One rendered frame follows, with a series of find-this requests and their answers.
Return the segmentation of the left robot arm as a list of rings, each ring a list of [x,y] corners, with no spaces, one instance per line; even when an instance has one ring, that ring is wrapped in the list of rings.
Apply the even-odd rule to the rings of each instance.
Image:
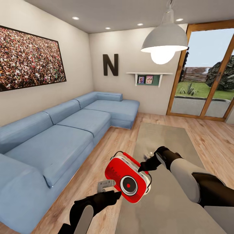
[[[103,189],[115,185],[115,180],[100,181],[97,183],[97,194],[75,200],[70,210],[70,225],[63,223],[58,234],[87,234],[92,218],[107,206],[116,204],[120,199],[122,191],[106,192]]]

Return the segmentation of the radio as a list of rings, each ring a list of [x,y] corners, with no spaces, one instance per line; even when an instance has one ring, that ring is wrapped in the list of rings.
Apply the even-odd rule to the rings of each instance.
[[[138,167],[141,166],[140,163],[133,159],[129,154],[125,152],[122,153]],[[152,181],[147,186],[146,177],[141,172],[138,172],[138,169],[125,158],[121,156],[115,157],[115,155],[111,157],[110,162],[105,169],[105,177],[107,180],[115,180],[116,185],[114,187],[118,191],[122,191],[122,196],[126,200],[130,203],[137,203],[141,200],[143,195],[148,192]],[[151,177],[148,171],[145,171],[145,173]]]

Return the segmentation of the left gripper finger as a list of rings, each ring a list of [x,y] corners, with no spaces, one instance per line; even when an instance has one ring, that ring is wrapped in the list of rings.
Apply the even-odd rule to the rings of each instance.
[[[119,199],[120,199],[121,195],[122,195],[122,191],[115,192],[116,202],[117,202],[117,200],[119,200]]]

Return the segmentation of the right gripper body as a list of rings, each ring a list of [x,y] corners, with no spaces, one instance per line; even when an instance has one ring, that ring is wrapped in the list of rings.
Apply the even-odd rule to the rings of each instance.
[[[148,159],[146,162],[141,162],[140,163],[143,171],[153,171],[157,169],[157,166],[155,166],[152,161],[151,158]]]

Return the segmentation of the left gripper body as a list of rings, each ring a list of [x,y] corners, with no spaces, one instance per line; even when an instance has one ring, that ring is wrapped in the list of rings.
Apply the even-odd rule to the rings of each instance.
[[[102,201],[101,210],[105,209],[107,206],[114,205],[117,203],[114,190],[102,192],[102,193],[97,193],[97,194],[94,194],[94,196],[100,197],[100,199]]]

